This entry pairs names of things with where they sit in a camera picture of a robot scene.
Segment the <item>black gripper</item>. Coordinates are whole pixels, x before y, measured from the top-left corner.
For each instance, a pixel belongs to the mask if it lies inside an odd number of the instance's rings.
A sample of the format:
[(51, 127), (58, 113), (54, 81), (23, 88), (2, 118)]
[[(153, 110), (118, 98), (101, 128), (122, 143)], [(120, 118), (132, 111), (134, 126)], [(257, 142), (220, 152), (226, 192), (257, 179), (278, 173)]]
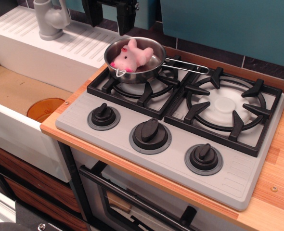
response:
[(134, 28), (137, 3), (136, 0), (82, 0), (82, 7), (89, 24), (95, 27), (103, 20), (102, 4), (117, 6), (118, 32), (123, 36)]

